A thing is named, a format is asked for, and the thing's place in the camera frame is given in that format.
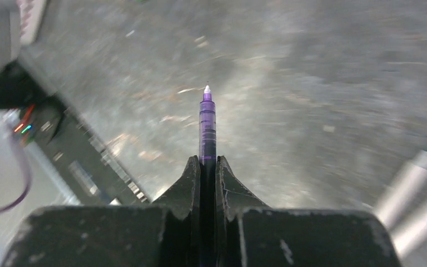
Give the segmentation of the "teal capped white pen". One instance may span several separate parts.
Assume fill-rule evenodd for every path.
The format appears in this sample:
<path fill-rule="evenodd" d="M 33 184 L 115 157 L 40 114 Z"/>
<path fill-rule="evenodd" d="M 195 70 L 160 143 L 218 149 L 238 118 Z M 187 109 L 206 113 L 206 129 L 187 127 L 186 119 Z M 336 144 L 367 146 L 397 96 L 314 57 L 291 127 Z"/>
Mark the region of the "teal capped white pen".
<path fill-rule="evenodd" d="M 391 233 L 399 258 L 407 257 L 427 240 L 427 201 Z"/>

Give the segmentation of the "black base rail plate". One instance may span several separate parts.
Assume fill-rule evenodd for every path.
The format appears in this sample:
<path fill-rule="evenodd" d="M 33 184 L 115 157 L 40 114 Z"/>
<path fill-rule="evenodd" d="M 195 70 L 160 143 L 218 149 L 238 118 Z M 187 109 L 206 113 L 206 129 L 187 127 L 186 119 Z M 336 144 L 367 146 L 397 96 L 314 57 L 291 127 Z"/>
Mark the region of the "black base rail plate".
<path fill-rule="evenodd" d="M 138 205 L 150 200 L 107 146 L 56 96 L 22 115 L 34 141 L 83 205 Z"/>

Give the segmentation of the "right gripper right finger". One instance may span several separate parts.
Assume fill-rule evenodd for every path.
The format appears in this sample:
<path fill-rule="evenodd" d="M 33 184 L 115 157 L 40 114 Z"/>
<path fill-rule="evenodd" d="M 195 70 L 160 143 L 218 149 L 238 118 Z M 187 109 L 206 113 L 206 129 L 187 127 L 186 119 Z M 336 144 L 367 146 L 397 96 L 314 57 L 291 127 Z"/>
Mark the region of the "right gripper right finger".
<path fill-rule="evenodd" d="M 400 266 L 383 224 L 370 212 L 274 209 L 216 166 L 219 266 Z"/>

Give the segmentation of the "purple transparent pen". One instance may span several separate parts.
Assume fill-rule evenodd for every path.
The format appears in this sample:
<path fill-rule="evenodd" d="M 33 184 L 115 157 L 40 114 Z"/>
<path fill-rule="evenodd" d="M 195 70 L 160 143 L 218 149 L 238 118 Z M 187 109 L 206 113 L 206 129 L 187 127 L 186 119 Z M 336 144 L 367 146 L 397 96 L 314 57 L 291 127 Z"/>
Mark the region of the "purple transparent pen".
<path fill-rule="evenodd" d="M 202 165 L 216 160 L 216 106 L 208 84 L 200 102 L 198 158 Z"/>

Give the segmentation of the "white plastic basket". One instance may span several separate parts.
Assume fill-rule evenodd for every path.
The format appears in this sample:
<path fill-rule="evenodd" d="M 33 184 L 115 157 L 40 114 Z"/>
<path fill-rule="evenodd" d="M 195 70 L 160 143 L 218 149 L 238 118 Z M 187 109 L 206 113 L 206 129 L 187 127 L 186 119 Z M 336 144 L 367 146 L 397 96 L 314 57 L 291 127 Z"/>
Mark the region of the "white plastic basket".
<path fill-rule="evenodd" d="M 37 39 L 47 0 L 16 0 L 21 14 L 21 45 L 29 46 Z"/>

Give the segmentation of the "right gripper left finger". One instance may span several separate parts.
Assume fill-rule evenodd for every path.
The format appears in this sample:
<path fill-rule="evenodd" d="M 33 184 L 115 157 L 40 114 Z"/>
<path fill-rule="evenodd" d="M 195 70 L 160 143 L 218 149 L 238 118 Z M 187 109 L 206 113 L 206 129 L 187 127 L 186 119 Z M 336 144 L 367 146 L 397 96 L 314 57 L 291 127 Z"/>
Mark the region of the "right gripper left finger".
<path fill-rule="evenodd" d="M 20 224 L 2 266 L 199 266 L 192 216 L 196 156 L 165 203 L 46 206 Z"/>

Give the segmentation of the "green capped white pen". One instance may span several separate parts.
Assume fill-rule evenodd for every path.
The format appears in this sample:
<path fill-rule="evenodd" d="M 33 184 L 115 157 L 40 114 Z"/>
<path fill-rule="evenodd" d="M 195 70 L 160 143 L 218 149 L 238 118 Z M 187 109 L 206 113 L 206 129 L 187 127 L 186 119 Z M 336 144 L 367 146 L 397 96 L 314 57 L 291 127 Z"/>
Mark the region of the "green capped white pen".
<path fill-rule="evenodd" d="M 376 202 L 373 213 L 387 229 L 392 228 L 426 183 L 427 147 L 402 165 Z"/>

